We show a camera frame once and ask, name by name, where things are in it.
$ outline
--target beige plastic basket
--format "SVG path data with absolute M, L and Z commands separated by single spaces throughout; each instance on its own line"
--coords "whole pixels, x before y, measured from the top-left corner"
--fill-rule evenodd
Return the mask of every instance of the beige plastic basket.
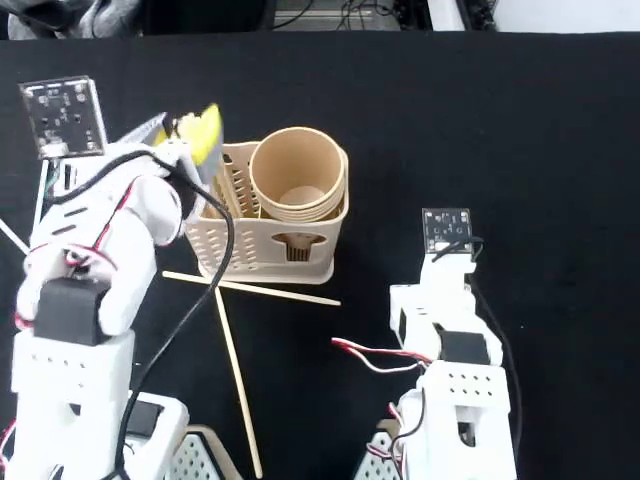
M 333 274 L 333 253 L 342 221 L 349 211 L 349 186 L 331 218 L 291 224 L 262 218 L 249 176 L 251 155 L 259 142 L 225 144 L 224 174 L 218 174 L 213 193 L 235 217 L 235 247 L 224 279 L 236 282 L 324 283 Z M 187 238 L 198 258 L 200 273 L 210 277 L 224 253 L 227 229 L 212 209 L 198 223 L 187 226 Z M 313 238 L 309 248 L 294 248 L 291 234 Z

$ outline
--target stack of paper cups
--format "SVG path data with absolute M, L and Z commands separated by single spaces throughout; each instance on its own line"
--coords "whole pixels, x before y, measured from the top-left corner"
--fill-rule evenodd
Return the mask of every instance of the stack of paper cups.
M 306 127 L 278 130 L 253 152 L 249 172 L 262 208 L 287 223 L 316 222 L 340 205 L 346 154 L 328 135 Z

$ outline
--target black table surface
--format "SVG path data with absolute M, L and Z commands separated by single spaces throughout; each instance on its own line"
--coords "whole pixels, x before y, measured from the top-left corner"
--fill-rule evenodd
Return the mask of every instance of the black table surface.
M 225 291 L 266 478 L 349 478 L 386 403 L 331 336 L 394 345 L 389 285 L 418 279 L 420 209 L 463 206 L 486 239 L 476 279 L 515 350 L 522 479 L 640 478 L 640 36 L 243 34 L 0 43 L 0 217 L 29 234 L 39 165 L 16 84 L 87 74 L 111 138 L 158 111 L 221 105 L 226 139 L 291 125 L 348 152 L 352 210 L 322 286 L 341 308 Z M 0 424 L 22 257 L 0 239 Z M 159 268 L 195 273 L 186 240 Z M 134 324 L 144 363 L 201 286 L 158 278 Z M 211 425 L 253 476 L 223 335 L 209 306 L 148 390 Z

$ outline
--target black circuit board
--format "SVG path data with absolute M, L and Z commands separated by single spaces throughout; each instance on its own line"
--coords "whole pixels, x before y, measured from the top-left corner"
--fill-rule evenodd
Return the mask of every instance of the black circuit board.
M 466 208 L 423 208 L 422 226 L 427 253 L 436 253 L 443 246 L 471 236 L 471 219 Z M 473 245 L 466 244 L 451 253 L 473 253 Z
M 104 154 L 106 135 L 89 77 L 24 83 L 20 91 L 41 159 Z

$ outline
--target chopstick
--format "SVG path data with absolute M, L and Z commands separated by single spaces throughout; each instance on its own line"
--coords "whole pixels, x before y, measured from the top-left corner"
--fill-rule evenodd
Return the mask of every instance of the chopstick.
M 162 276 L 164 278 L 171 278 L 173 280 L 182 280 L 185 282 L 200 283 L 202 285 L 209 285 L 210 283 L 210 280 L 208 280 L 205 277 L 201 277 L 198 275 L 188 275 L 185 273 L 170 272 L 167 270 L 164 270 L 162 272 Z M 272 297 L 287 298 L 289 300 L 298 300 L 301 302 L 319 303 L 321 305 L 329 305 L 333 307 L 339 307 L 341 305 L 340 301 L 332 300 L 330 298 L 316 297 L 315 295 L 305 295 L 302 293 L 287 292 L 284 290 L 275 290 L 273 288 L 257 287 L 255 285 L 247 285 L 244 283 L 226 282 L 223 280 L 220 282 L 220 286 L 224 288 L 231 288 L 233 290 L 241 290 L 243 292 L 270 295 Z
M 244 389 L 244 382 L 242 381 L 242 373 L 240 372 L 240 363 L 238 362 L 238 354 L 236 353 L 236 347 L 233 344 L 233 337 L 231 336 L 231 328 L 229 327 L 229 319 L 227 318 L 227 311 L 224 308 L 224 302 L 222 301 L 222 294 L 220 288 L 215 289 L 216 304 L 218 305 L 218 313 L 220 316 L 220 323 L 222 324 L 222 331 L 224 332 L 224 339 L 227 343 L 227 351 L 229 352 L 229 360 L 231 360 L 231 369 L 233 370 L 233 377 L 236 381 L 236 388 L 238 390 L 238 397 L 240 397 L 240 408 L 242 409 L 242 418 L 244 420 L 244 428 L 247 432 L 247 440 L 249 441 L 249 450 L 251 451 L 251 460 L 253 461 L 253 470 L 256 474 L 256 478 L 262 478 L 262 463 L 260 462 L 260 455 L 258 454 L 258 444 L 256 442 L 256 434 L 253 430 L 253 421 L 251 420 L 251 412 L 249 411 L 249 401 L 247 400 L 247 392 Z

